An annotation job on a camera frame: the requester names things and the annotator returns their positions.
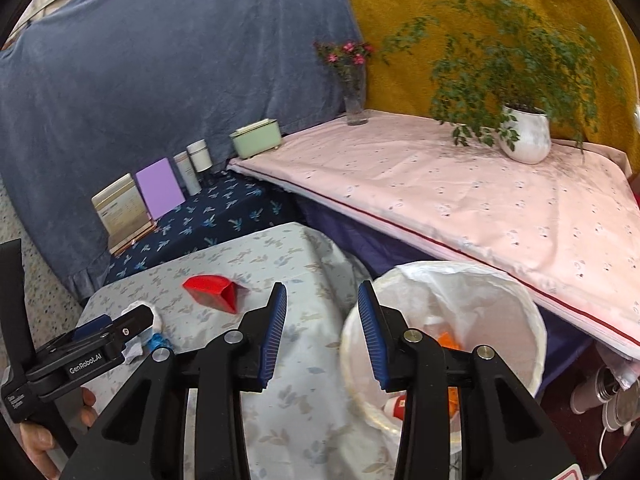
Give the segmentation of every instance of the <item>finger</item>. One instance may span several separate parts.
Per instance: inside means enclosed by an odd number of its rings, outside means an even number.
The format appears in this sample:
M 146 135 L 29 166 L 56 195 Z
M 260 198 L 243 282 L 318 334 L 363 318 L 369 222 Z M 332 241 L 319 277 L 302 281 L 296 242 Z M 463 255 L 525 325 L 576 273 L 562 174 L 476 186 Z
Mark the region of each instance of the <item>finger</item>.
M 90 406 L 85 406 L 80 411 L 80 420 L 88 428 L 92 427 L 96 418 L 98 418 L 98 414 Z
M 95 404 L 94 393 L 87 388 L 81 388 L 81 390 L 82 390 L 82 400 L 84 400 L 84 405 L 93 406 Z
M 36 424 L 21 424 L 20 436 L 25 453 L 38 471 L 48 480 L 58 480 L 60 471 L 47 455 L 47 449 L 56 447 L 51 433 Z

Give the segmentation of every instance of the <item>trash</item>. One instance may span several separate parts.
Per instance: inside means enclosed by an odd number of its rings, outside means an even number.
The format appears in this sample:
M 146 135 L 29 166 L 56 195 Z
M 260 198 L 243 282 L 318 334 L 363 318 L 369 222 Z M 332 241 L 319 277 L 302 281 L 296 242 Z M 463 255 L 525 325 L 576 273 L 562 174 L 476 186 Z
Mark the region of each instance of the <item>trash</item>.
M 381 304 L 402 312 L 409 326 L 434 338 L 449 333 L 461 349 L 492 346 L 535 396 L 545 365 L 546 329 L 526 288 L 482 264 L 415 262 L 390 270 L 373 284 Z M 398 454 L 402 422 L 382 407 L 398 393 L 380 389 L 373 377 L 358 309 L 342 330 L 340 368 L 347 391 L 370 426 Z M 450 451 L 462 448 L 460 414 L 450 424 Z
M 224 276 L 201 274 L 191 276 L 182 286 L 199 304 L 237 314 L 236 284 Z

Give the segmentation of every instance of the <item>floral tablecloth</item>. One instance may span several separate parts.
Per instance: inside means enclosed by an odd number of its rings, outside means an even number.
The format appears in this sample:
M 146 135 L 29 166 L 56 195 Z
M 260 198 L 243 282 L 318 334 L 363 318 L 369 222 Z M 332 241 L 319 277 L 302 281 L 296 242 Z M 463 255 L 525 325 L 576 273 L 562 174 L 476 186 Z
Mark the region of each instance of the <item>floral tablecloth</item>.
M 319 232 L 284 224 L 140 272 L 98 291 L 81 322 L 104 313 L 116 317 L 132 301 L 146 300 L 161 309 L 165 333 L 178 352 L 201 348 L 241 319 L 200 306 L 182 289 L 184 280 L 202 273 L 222 274 L 245 286 L 242 312 L 264 306 L 274 282 L 287 287 L 289 306 L 275 375 L 262 394 L 242 396 L 252 478 L 392 478 L 394 460 L 378 431 L 354 408 L 338 365 L 342 324 L 367 274 Z M 136 362 L 123 365 L 88 384 L 97 395 L 98 411 L 135 367 Z M 192 398 L 187 435 L 193 434 L 193 413 Z M 189 439 L 186 449 L 193 450 Z M 186 464 L 186 478 L 193 478 L 192 463 Z
M 254 178 L 219 173 L 213 186 L 188 197 L 158 220 L 154 232 L 113 256 L 104 284 L 301 218 L 290 193 Z

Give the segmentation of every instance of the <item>purple cloth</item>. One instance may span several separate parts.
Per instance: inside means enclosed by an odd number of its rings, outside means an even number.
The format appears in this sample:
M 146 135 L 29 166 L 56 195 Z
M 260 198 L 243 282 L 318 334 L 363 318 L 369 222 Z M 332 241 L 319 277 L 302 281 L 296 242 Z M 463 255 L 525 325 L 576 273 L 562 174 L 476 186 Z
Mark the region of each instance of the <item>purple cloth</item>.
M 437 260 L 430 254 L 385 235 L 319 203 L 297 196 L 309 227 L 331 238 L 343 251 L 356 256 L 377 278 L 395 266 Z M 540 389 L 564 372 L 593 339 L 575 326 L 538 307 L 546 326 L 545 372 Z

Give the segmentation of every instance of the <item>red object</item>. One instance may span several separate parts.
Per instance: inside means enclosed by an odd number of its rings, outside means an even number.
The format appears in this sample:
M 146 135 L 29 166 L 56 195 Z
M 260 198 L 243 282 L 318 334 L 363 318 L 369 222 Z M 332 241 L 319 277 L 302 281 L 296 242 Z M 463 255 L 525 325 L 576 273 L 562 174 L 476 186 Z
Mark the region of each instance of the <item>red object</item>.
M 406 404 L 406 394 L 402 394 L 399 397 L 392 397 L 389 399 L 383 411 L 388 416 L 394 416 L 400 420 L 404 420 L 404 405 Z
M 224 276 L 216 274 L 191 276 L 182 286 L 201 305 L 230 314 L 238 313 L 236 284 Z

